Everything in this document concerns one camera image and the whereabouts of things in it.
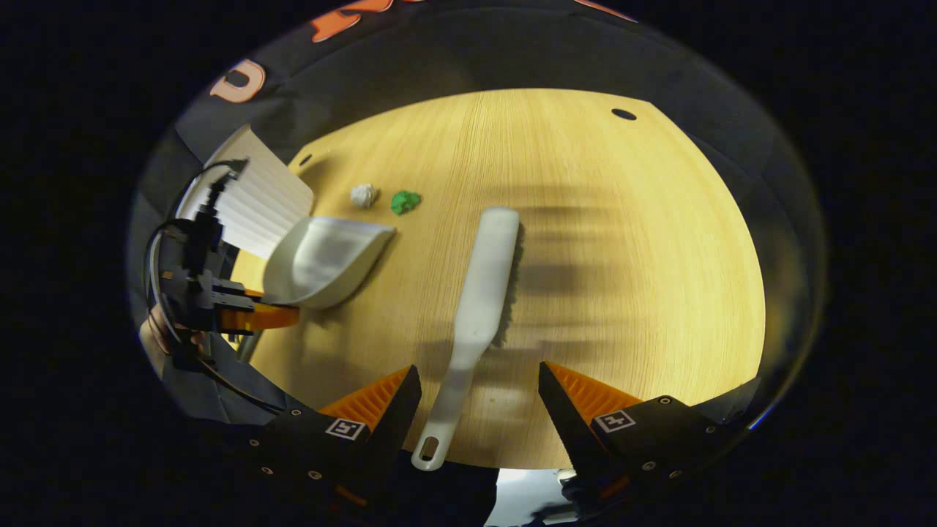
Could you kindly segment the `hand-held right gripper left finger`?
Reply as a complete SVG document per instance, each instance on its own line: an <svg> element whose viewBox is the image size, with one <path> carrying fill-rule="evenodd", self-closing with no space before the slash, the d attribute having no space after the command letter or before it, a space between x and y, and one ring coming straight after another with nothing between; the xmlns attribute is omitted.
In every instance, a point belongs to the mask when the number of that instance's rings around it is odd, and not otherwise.
<svg viewBox="0 0 937 527"><path fill-rule="evenodd" d="M328 513L377 507L422 398L414 365L314 410L294 405L249 433L255 473Z"/></svg>

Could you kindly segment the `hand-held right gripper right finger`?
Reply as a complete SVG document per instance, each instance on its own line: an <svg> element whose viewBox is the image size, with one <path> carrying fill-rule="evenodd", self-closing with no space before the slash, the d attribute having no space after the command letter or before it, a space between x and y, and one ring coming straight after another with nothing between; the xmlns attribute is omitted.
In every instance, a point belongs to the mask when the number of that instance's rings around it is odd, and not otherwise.
<svg viewBox="0 0 937 527"><path fill-rule="evenodd" d="M552 362L538 392L571 461L563 495L579 513L650 501L709 467L741 437L672 395L639 400Z"/></svg>

